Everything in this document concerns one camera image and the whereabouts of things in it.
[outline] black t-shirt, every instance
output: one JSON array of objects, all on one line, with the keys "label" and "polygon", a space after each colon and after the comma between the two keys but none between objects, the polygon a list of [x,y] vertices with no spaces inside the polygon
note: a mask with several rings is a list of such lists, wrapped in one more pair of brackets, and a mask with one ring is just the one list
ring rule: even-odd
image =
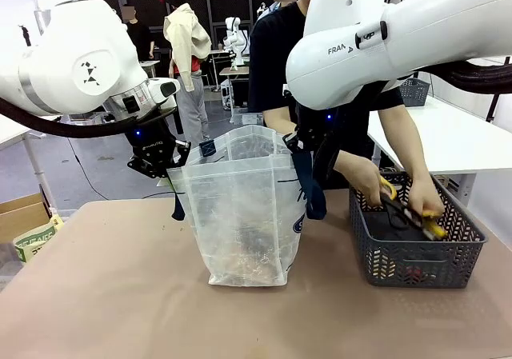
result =
[{"label": "black t-shirt", "polygon": [[[251,112],[289,106],[291,120],[297,123],[296,103],[293,100],[287,103],[282,90],[286,84],[286,61],[291,50],[302,39],[305,24],[306,17],[297,3],[292,3],[262,18],[254,27],[250,36]],[[403,100],[399,89],[393,89],[381,94],[367,107],[353,107],[350,104],[338,107],[336,126],[341,126],[342,132],[346,134],[342,149],[351,154],[367,156],[365,144],[370,111],[385,110],[401,104]],[[328,126],[330,122],[327,118],[333,118],[336,110],[316,111],[314,116]]]},{"label": "black t-shirt", "polygon": [[128,35],[132,43],[137,48],[137,56],[140,62],[150,60],[151,32],[150,28],[143,23],[130,23],[128,26]]}]

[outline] red shirt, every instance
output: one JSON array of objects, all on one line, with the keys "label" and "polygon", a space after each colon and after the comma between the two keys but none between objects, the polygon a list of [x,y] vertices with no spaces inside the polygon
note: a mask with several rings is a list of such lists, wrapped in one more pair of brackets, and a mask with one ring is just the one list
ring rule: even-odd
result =
[{"label": "red shirt", "polygon": [[[195,73],[196,71],[199,71],[201,69],[201,63],[199,63],[199,59],[197,59],[195,56],[192,56],[192,68],[190,71]],[[179,75],[179,70],[176,65],[174,65],[174,75]]]}]

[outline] white jacket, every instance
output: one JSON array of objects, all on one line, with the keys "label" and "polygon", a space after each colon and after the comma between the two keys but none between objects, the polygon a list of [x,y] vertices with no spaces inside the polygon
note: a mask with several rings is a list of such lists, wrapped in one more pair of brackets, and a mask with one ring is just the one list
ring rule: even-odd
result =
[{"label": "white jacket", "polygon": [[185,90],[194,91],[190,70],[192,56],[207,59],[210,55],[211,40],[188,3],[181,5],[166,17],[163,35],[173,48],[173,60],[182,76]]}]

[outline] gray bin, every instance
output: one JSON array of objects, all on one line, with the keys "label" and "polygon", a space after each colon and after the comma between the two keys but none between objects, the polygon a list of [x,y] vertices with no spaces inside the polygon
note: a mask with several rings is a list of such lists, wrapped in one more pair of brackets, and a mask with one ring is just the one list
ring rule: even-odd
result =
[{"label": "gray bin", "polygon": [[429,94],[430,83],[409,78],[399,88],[406,107],[423,107]]},{"label": "gray bin", "polygon": [[[408,175],[383,176],[397,188],[398,199],[407,202],[412,184]],[[361,193],[350,188],[350,218],[362,269],[371,285],[440,289],[467,286],[487,239],[448,191],[436,179],[434,183],[446,207],[438,221],[448,232],[443,241],[376,239],[372,227],[390,227],[387,212],[382,207],[369,206]]]}]

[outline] hand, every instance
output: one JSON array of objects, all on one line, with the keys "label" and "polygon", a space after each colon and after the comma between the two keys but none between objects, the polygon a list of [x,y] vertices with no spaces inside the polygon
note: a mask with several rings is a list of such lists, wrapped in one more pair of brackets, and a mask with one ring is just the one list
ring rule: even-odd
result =
[{"label": "hand", "polygon": [[445,212],[438,191],[430,175],[413,179],[413,185],[409,192],[409,207],[419,215],[432,212],[441,216]]},{"label": "hand", "polygon": [[336,162],[336,170],[366,198],[369,205],[381,205],[381,174],[369,159],[342,153]]},{"label": "hand", "polygon": [[174,79],[174,61],[172,58],[169,64],[169,78]]}]

